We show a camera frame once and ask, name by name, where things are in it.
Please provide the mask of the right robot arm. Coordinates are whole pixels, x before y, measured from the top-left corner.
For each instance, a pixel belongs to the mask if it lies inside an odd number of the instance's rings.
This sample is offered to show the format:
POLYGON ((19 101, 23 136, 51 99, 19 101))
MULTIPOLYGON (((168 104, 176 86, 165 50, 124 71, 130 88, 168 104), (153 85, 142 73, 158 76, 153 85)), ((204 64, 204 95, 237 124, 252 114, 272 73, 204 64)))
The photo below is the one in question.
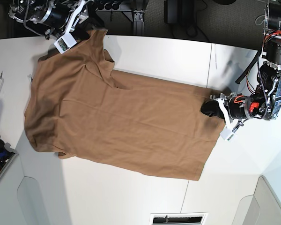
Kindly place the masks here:
POLYGON ((14 0, 9 17, 45 39, 58 39, 66 28, 77 41, 89 39, 88 30, 105 28, 94 0, 14 0))

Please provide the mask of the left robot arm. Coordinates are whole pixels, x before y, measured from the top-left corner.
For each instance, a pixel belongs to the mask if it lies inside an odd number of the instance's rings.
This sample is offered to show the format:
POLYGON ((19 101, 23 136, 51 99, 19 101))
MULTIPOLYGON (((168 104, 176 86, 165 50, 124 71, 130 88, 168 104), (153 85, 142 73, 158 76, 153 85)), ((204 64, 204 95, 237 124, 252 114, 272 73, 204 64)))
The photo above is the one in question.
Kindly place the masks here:
POLYGON ((231 132, 250 119, 274 120, 281 109, 281 0, 266 3, 262 24, 262 45, 235 81, 246 80, 250 95, 211 95, 200 109, 204 115, 223 119, 231 132))

